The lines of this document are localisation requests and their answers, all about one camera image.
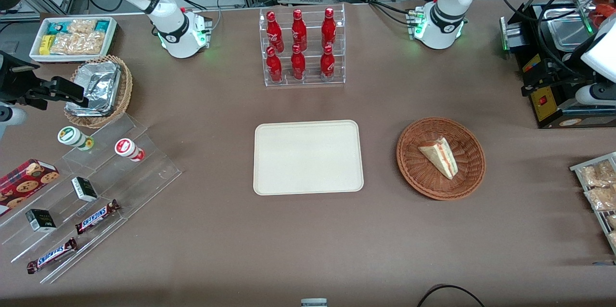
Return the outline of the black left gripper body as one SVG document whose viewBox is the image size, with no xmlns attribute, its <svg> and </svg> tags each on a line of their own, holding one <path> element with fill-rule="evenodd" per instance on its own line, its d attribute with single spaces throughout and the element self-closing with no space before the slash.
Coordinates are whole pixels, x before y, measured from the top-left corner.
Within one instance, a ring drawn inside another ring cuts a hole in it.
<svg viewBox="0 0 616 307">
<path fill-rule="evenodd" d="M 581 59 L 583 53 L 589 51 L 590 48 L 591 45 L 578 45 L 567 55 L 561 53 L 560 50 L 554 50 L 552 63 L 556 64 L 557 76 L 552 84 L 553 87 L 565 84 L 592 85 L 596 83 L 596 73 Z"/>
</svg>

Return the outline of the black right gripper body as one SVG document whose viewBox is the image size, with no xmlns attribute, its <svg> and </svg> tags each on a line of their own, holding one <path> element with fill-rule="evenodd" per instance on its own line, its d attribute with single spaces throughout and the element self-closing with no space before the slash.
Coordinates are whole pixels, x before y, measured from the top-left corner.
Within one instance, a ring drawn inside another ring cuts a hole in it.
<svg viewBox="0 0 616 307">
<path fill-rule="evenodd" d="M 33 88 L 39 87 L 34 70 L 39 65 L 15 58 L 8 53 L 1 54 L 0 101 L 6 104 L 20 104 L 20 97 L 30 96 Z"/>
</svg>

